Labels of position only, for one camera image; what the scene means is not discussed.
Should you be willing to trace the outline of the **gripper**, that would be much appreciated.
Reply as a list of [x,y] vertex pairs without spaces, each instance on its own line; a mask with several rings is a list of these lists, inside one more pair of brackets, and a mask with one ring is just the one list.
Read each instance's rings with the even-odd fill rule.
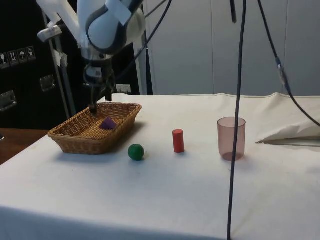
[[97,112],[97,101],[100,86],[105,86],[105,100],[111,102],[115,91],[115,74],[111,62],[88,62],[83,70],[83,80],[92,86],[89,110],[91,114]]

